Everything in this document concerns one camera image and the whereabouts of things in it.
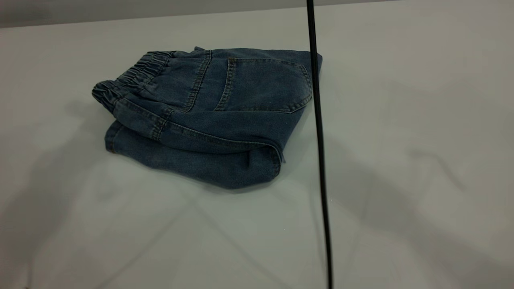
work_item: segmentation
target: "white surface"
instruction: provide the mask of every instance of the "white surface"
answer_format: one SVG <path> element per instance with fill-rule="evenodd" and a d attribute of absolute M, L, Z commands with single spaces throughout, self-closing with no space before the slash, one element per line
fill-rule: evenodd
<path fill-rule="evenodd" d="M 514 286 L 514 7 L 317 8 L 336 288 Z M 323 288 L 312 106 L 269 186 L 105 151 L 150 50 L 308 49 L 305 9 L 0 30 L 0 288 Z"/>

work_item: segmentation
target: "blue denim jeans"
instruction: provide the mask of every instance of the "blue denim jeans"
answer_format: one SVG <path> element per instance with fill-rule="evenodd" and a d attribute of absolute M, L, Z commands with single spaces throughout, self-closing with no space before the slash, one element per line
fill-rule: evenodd
<path fill-rule="evenodd" d="M 233 189 L 278 175 L 310 75 L 309 52 L 154 51 L 93 96 L 117 119 L 107 150 Z"/>

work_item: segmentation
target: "folded jeans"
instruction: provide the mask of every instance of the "folded jeans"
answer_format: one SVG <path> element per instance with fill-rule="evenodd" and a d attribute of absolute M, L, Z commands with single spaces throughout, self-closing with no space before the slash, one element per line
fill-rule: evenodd
<path fill-rule="evenodd" d="M 235 189 L 278 175 L 312 97 L 310 75 L 309 52 L 153 51 L 93 96 L 117 119 L 107 150 Z"/>

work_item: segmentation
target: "black pole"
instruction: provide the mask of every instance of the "black pole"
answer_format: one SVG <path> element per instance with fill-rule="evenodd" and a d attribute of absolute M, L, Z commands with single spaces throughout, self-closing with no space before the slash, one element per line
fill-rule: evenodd
<path fill-rule="evenodd" d="M 314 22 L 314 1 L 307 0 L 307 18 L 309 21 L 310 64 L 313 72 L 314 112 L 316 114 L 316 132 L 318 135 L 318 160 L 320 171 L 321 207 L 323 210 L 323 227 L 325 231 L 327 287 L 333 289 L 332 241 L 326 197 L 325 149 L 323 144 L 323 124 L 321 119 L 320 85 L 318 79 L 318 49 L 316 47 L 316 26 Z"/>

